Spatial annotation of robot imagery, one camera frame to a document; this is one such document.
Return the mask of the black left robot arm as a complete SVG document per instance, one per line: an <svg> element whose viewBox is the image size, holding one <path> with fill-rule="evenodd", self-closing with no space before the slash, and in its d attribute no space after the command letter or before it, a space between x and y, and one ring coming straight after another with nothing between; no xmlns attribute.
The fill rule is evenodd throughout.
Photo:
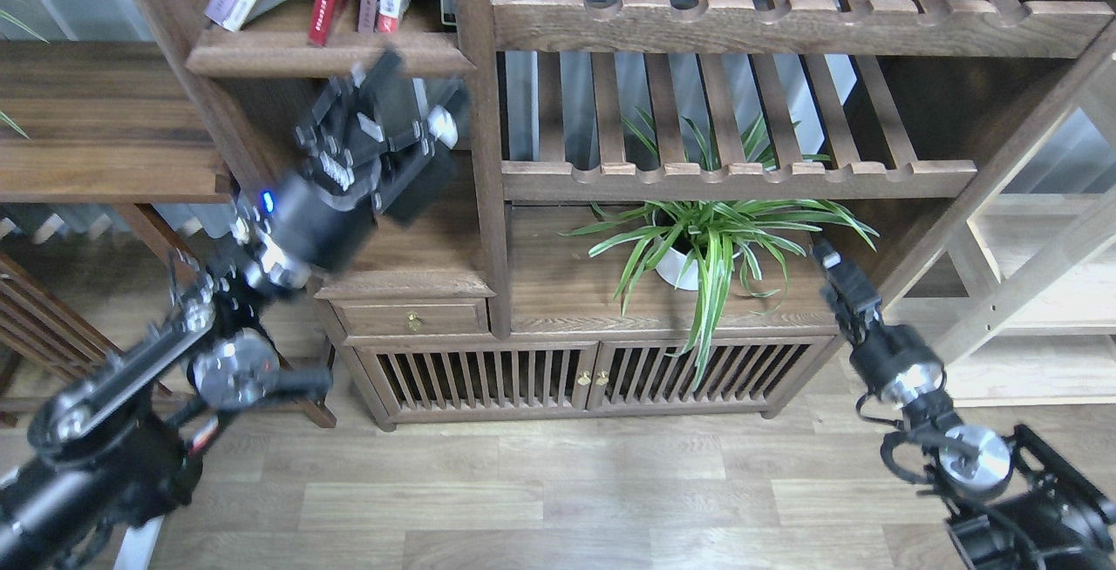
<svg viewBox="0 0 1116 570"><path fill-rule="evenodd" d="M331 78L296 125L304 163L235 204L231 243L167 319L69 384L29 424L35 456L3 480L3 567L87 566L119 524L187 506L215 439L243 410L323 399L330 369L283 369L260 316L352 264L379 218L408 225L455 174L462 83L429 98L383 54Z"/></svg>

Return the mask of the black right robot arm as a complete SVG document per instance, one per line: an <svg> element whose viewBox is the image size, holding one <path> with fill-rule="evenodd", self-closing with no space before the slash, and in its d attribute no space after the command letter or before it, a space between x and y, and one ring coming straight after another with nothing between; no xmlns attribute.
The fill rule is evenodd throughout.
<svg viewBox="0 0 1116 570"><path fill-rule="evenodd" d="M881 294L828 241L812 258L865 397L893 404L881 460L949 509L946 530L969 569L1112 569L1113 502L1035 429L1009 436L966 424L939 355L916 328L888 325Z"/></svg>

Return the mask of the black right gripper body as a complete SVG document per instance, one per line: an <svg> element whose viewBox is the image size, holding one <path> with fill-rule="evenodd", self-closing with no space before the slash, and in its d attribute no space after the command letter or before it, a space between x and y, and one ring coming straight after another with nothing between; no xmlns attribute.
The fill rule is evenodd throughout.
<svg viewBox="0 0 1116 570"><path fill-rule="evenodd" d="M910 404L943 387L944 363L912 325L882 320L881 293L860 268L826 263L824 273L825 299L852 345L852 366L868 394Z"/></svg>

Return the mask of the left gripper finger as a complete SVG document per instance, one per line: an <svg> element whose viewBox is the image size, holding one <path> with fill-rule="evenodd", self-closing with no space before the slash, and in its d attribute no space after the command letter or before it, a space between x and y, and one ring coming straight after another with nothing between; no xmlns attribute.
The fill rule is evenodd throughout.
<svg viewBox="0 0 1116 570"><path fill-rule="evenodd" d="M350 68L352 90L358 96L371 96L388 83L400 80L403 58L398 51L387 50L374 62L354 62Z"/></svg>
<svg viewBox="0 0 1116 570"><path fill-rule="evenodd" d="M471 99L466 83L426 83L426 129L439 144L456 148L470 125Z"/></svg>

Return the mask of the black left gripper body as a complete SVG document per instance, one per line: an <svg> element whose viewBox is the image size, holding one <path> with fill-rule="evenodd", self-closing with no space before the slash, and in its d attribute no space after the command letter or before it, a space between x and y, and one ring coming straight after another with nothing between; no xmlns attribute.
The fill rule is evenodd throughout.
<svg viewBox="0 0 1116 570"><path fill-rule="evenodd" d="M296 127L304 164L241 209L231 259L247 279L308 279L346 269L381 218L414 223L456 174L426 129L425 85L400 78L364 96L333 78Z"/></svg>

